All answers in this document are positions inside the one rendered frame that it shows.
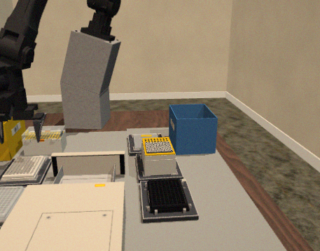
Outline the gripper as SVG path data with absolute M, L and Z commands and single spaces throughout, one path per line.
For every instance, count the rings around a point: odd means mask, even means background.
M 22 90 L 24 87 L 14 88 L 14 90 Z M 27 108 L 24 111 L 13 111 L 13 121 L 21 120 L 33 120 L 34 131 L 36 135 L 37 142 L 40 142 L 41 139 L 41 129 L 46 118 L 46 113 L 36 113 L 34 116 L 34 110 L 38 109 L 38 104 L 27 104 Z M 42 119 L 42 121 L 41 121 Z M 41 125 L 41 126 L 40 126 Z M 3 121 L 0 122 L 0 143 L 4 143 L 4 127 Z

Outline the white flat mat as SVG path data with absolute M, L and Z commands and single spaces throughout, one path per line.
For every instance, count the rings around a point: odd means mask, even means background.
M 125 151 L 125 251 L 287 251 L 216 149 L 215 154 L 176 155 L 199 219 L 143 223 L 136 156 L 128 135 L 169 128 L 66 133 L 63 153 Z M 170 140 L 170 138 L 169 138 Z M 171 140 L 170 140 L 171 141 Z

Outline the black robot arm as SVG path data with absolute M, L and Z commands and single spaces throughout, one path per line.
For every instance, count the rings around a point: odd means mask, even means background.
M 31 68 L 34 61 L 35 40 L 47 2 L 48 0 L 18 0 L 4 28 L 1 28 L 0 122 L 11 120 L 13 111 L 24 111 L 28 107 L 25 88 L 12 89 L 24 87 L 22 70 Z M 115 41 L 115 36 L 110 35 L 110 25 L 119 11 L 120 3 L 121 0 L 87 0 L 88 7 L 96 13 L 88 27 L 81 27 L 81 32 L 106 41 Z

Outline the blue open-top bin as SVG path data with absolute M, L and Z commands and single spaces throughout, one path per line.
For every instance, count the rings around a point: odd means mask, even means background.
M 171 104 L 169 138 L 175 154 L 215 154 L 217 123 L 205 104 Z

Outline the yellow bin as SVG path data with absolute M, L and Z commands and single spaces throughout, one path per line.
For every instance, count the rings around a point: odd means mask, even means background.
M 21 135 L 26 130 L 25 120 L 3 121 L 4 127 L 4 143 L 0 144 L 0 161 L 11 161 L 16 153 L 22 147 Z

